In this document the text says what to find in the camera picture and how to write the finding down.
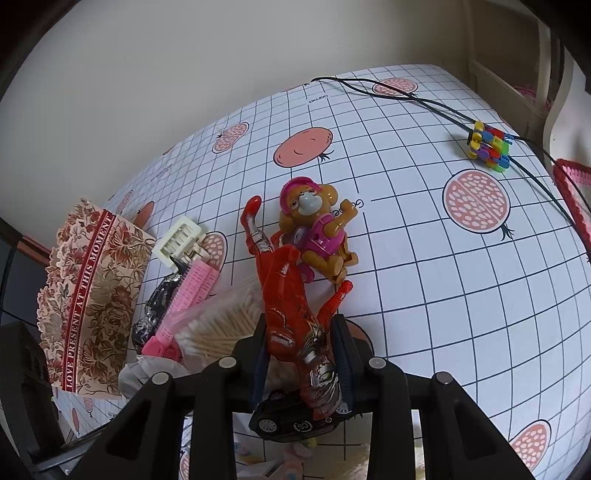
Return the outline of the pink hair comb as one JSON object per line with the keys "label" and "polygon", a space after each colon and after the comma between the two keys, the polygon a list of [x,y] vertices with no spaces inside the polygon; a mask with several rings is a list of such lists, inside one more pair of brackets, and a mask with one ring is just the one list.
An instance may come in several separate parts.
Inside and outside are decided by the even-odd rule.
{"label": "pink hair comb", "polygon": [[144,356],[161,357],[180,362],[182,354],[174,336],[188,322],[184,312],[208,297],[219,271],[204,261],[195,260],[184,274],[155,333],[142,347]]}

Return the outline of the floral lace storage box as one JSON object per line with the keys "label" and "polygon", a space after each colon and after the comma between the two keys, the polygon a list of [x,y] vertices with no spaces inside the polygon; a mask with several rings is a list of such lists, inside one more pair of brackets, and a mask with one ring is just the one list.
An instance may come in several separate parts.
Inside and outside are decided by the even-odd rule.
{"label": "floral lace storage box", "polygon": [[125,218],[82,199],[57,231],[37,301],[51,384],[117,398],[140,286],[155,246]]}

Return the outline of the black toy car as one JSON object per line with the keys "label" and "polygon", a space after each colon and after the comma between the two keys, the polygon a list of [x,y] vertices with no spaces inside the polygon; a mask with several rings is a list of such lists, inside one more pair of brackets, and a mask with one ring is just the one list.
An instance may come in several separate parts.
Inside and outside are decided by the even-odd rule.
{"label": "black toy car", "polygon": [[293,443],[331,433],[342,422],[353,418],[345,402],[332,415],[314,419],[298,391],[274,390],[253,411],[249,429],[266,441]]}

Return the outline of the cotton swab pack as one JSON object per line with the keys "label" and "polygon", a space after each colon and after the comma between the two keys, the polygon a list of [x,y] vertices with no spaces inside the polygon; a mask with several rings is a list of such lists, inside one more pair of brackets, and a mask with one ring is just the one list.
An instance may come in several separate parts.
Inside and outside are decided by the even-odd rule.
{"label": "cotton swab pack", "polygon": [[180,312],[174,339],[181,364],[188,372],[198,373],[229,356],[239,340],[256,331],[262,313],[262,287],[255,276]]}

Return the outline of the pink lace basket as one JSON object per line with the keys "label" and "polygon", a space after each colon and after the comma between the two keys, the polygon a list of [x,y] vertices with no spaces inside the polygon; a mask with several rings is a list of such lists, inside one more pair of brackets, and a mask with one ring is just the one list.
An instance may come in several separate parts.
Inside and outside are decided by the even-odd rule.
{"label": "pink lace basket", "polygon": [[590,249],[590,174],[588,166],[564,159],[558,159],[553,167],[555,184],[587,249]]}

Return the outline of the red robot action figure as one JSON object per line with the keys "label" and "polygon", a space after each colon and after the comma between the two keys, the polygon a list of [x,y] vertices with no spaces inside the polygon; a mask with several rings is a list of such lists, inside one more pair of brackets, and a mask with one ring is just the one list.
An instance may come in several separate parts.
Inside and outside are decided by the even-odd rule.
{"label": "red robot action figure", "polygon": [[329,328],[332,317],[353,290],[349,280],[315,314],[308,306],[304,280],[298,264],[301,252],[294,245],[273,245],[256,226],[262,198],[253,196],[245,204],[240,224],[245,243],[256,257],[256,272],[263,293],[266,316],[266,346],[270,355],[297,368],[300,394],[312,417],[322,420],[342,403],[342,390],[335,365],[329,358]]}

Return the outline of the orange dog toy pink vest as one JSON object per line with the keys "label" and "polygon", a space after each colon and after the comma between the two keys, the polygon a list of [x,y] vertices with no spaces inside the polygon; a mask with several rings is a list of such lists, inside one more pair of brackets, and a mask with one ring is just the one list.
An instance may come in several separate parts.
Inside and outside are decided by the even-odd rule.
{"label": "orange dog toy pink vest", "polygon": [[349,250],[346,225],[358,214],[348,199],[339,200],[335,187],[297,177],[280,191],[280,240],[297,247],[304,282],[322,274],[334,284],[346,279],[359,257]]}

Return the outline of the colourful plastic block toy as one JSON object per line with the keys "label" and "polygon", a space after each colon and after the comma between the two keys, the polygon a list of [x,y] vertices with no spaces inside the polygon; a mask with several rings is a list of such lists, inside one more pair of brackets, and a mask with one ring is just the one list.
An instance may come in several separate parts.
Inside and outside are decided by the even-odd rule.
{"label": "colourful plastic block toy", "polygon": [[503,173],[510,167],[509,150],[515,138],[482,121],[477,121],[468,137],[467,155],[480,159],[490,169]]}

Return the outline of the pomegranate grid tablecloth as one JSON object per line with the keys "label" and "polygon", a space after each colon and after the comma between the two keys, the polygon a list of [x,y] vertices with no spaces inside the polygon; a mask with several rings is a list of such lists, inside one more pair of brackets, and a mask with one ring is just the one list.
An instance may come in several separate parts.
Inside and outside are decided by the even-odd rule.
{"label": "pomegranate grid tablecloth", "polygon": [[404,371],[451,373],[507,439],[548,427],[547,448],[529,462],[539,479],[564,479],[590,440],[586,251],[521,143],[497,175],[511,203],[505,225],[488,234],[458,226],[443,191],[471,168],[465,149],[462,127],[415,103],[314,83],[198,130],[105,205],[133,216],[153,203],[154,236],[180,216],[221,231],[226,288],[256,271],[238,219],[250,197],[263,198],[257,221],[273,233],[287,180],[332,184],[359,208],[346,229],[359,256],[346,317]]}

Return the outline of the cream plastic hair claw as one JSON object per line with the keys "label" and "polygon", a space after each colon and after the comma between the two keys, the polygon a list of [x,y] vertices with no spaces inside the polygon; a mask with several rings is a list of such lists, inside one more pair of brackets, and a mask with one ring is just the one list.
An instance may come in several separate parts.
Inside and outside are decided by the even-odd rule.
{"label": "cream plastic hair claw", "polygon": [[178,264],[190,265],[194,260],[208,262],[211,256],[201,241],[205,232],[186,216],[181,216],[170,229],[156,241],[152,253],[168,269],[178,272]]}

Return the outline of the black patterned hair clip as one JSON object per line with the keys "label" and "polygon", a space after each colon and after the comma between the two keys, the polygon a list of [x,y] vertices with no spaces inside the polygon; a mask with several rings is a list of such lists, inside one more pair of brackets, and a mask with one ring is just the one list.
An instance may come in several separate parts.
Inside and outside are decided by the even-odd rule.
{"label": "black patterned hair clip", "polygon": [[160,326],[181,280],[179,273],[167,275],[145,303],[143,314],[131,328],[132,345],[138,354]]}

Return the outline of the cream wooden chair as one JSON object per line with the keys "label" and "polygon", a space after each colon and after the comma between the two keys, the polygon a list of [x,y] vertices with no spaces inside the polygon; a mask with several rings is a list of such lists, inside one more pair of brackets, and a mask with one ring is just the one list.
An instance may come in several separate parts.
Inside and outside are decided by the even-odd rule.
{"label": "cream wooden chair", "polygon": [[570,91],[572,56],[520,1],[462,5],[471,87],[518,134],[549,143]]}

